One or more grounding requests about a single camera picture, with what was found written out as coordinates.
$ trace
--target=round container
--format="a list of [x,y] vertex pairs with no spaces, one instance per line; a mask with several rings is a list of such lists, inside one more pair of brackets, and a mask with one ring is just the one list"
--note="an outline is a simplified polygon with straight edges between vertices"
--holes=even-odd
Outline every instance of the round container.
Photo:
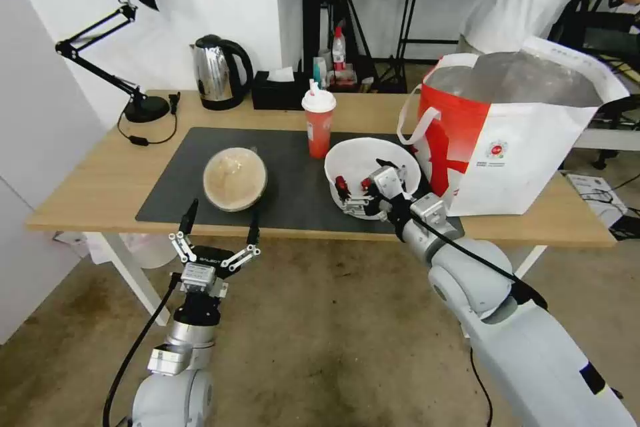
[[302,108],[307,114],[309,155],[324,158],[329,151],[335,97],[331,92],[320,90],[314,83],[302,99]]
[[[398,167],[407,168],[405,185],[407,193],[414,194],[420,183],[420,166],[411,154],[390,141],[370,137],[345,140],[333,146],[325,159],[325,175],[331,189],[331,197],[343,209],[342,201],[335,188],[335,178],[342,175],[353,196],[364,195],[360,183],[380,168],[376,159],[393,162]],[[356,216],[366,220],[378,220],[379,216]]]
[[202,176],[207,199],[220,210],[251,207],[267,187],[267,168],[253,150],[232,147],[216,153]]

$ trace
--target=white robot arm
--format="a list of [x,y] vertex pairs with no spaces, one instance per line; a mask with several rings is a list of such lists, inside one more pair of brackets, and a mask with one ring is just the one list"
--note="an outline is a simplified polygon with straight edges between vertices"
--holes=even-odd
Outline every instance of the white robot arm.
[[[345,210],[374,211],[395,226],[399,239],[429,268],[429,282],[523,425],[635,426],[614,391],[546,310],[545,300],[513,275],[507,256],[490,242],[461,238],[437,196],[413,199],[402,188],[402,169],[380,163],[383,167],[368,177],[365,196],[351,199],[343,179],[337,179]],[[132,418],[124,419],[130,426],[203,425],[213,401],[205,368],[219,321],[217,306],[227,290],[223,280],[260,254],[257,226],[238,254],[194,248],[187,237],[193,205],[190,212],[178,234],[170,236],[185,263],[181,281],[187,301],[175,312],[167,341],[151,354],[152,374],[138,389]],[[104,427],[109,427],[108,412],[105,418]]]
[[513,283],[507,256],[491,242],[459,238],[442,200],[433,194],[411,199],[397,172],[388,166],[374,172],[371,198],[383,198],[380,209],[429,268],[433,289],[523,425],[635,426],[544,299],[522,281]]

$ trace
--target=desk lamp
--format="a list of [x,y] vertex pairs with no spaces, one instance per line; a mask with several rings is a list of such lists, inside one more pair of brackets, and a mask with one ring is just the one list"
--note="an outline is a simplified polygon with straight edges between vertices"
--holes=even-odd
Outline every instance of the desk lamp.
[[[120,90],[129,94],[130,99],[124,109],[124,114],[127,120],[135,123],[153,121],[169,113],[169,104],[165,99],[161,97],[149,97],[144,93],[141,93],[139,85],[135,85],[134,83],[125,81],[119,77],[116,77],[115,75],[111,75],[110,73],[107,73],[101,68],[96,67],[94,64],[80,56],[80,52],[85,48],[102,40],[115,31],[120,30],[120,28],[124,27],[125,25],[134,22],[137,7],[131,4],[130,0],[118,1],[122,4],[122,6],[118,8],[118,10],[106,16],[102,20],[98,20],[96,23],[94,23],[90,27],[87,27],[81,32],[76,33],[74,36],[56,43],[55,50],[63,57],[68,58],[69,60],[77,63],[83,68],[86,68],[91,73],[98,75],[98,77],[100,77],[101,79],[108,81],[111,85],[114,85],[115,87],[118,87]],[[159,0],[139,1],[149,8],[158,10]],[[124,16],[125,19],[122,21],[122,23],[114,26],[104,33],[100,33],[99,35],[86,37],[86,34],[88,34],[90,31],[96,29],[109,20],[116,18],[118,15]]]

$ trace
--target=shopping bag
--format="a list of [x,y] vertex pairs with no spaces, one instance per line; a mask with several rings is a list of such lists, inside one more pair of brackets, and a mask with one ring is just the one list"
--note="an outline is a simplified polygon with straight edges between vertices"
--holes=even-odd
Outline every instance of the shopping bag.
[[444,56],[407,98],[397,135],[450,216],[523,214],[598,108],[628,94],[596,59],[532,37],[517,53]]

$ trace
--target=black tissue box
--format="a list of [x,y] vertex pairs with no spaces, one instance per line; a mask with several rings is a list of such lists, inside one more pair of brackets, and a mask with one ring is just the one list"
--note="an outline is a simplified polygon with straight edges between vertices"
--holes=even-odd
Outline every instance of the black tissue box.
[[292,82],[267,80],[269,72],[258,71],[251,86],[256,110],[302,110],[302,97],[309,90],[309,79],[303,72],[293,72]]

